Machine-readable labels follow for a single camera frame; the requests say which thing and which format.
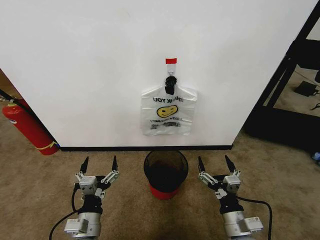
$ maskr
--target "black mesh wastebasket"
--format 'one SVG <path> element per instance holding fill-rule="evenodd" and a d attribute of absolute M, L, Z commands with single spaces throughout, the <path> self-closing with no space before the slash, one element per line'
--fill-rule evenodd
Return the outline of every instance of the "black mesh wastebasket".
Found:
<path fill-rule="evenodd" d="M 188 175 L 188 162 L 179 151 L 152 151 L 144 160 L 144 173 L 152 194 L 158 199 L 170 199 Z"/>

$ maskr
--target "fire extinguisher hose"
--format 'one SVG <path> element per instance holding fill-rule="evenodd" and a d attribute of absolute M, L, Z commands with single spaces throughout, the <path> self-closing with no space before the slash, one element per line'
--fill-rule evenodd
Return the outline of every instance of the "fire extinguisher hose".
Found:
<path fill-rule="evenodd" d="M 18 105 L 19 107 L 21 107 L 23 110 L 25 110 L 28 114 L 30 114 L 32 117 L 34 117 L 34 119 L 40 124 L 40 126 L 43 128 L 43 130 L 53 139 L 53 144 L 57 144 L 57 141 L 55 140 L 55 138 L 51 135 L 51 133 L 48 131 L 48 129 L 45 127 L 45 125 L 40 121 L 40 119 L 38 118 L 38 116 L 34 113 L 34 111 L 32 111 L 31 108 L 26 107 L 25 105 L 23 105 L 19 99 L 15 99 L 12 96 L 10 96 L 9 94 L 7 94 L 5 91 L 3 91 L 2 89 L 0 89 L 0 95 L 3 96 L 4 99 L 8 100 L 8 101 L 12 101 L 14 104 Z"/>

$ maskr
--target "red tape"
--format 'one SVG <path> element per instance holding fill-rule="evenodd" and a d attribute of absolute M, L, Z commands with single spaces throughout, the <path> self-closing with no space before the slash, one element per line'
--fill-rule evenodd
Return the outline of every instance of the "red tape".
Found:
<path fill-rule="evenodd" d="M 165 59 L 165 64 L 176 64 L 177 59 L 176 58 L 166 58 Z"/>

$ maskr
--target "white plastic bag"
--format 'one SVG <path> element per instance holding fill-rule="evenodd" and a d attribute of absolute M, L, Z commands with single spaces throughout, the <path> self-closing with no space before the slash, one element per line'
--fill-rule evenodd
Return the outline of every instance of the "white plastic bag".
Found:
<path fill-rule="evenodd" d="M 194 118 L 197 92 L 174 87 L 174 94 L 166 93 L 165 86 L 141 95 L 141 128 L 144 135 L 189 135 Z"/>

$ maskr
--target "fire extinguisher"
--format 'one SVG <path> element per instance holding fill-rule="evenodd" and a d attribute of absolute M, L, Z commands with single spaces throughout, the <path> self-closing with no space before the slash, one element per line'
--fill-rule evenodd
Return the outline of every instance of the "fire extinguisher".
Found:
<path fill-rule="evenodd" d="M 39 150 L 43 155 L 51 155 L 59 150 L 57 142 L 43 126 L 35 113 L 23 99 L 14 99 L 0 89 L 0 95 L 9 104 L 2 109 L 3 115 Z"/>

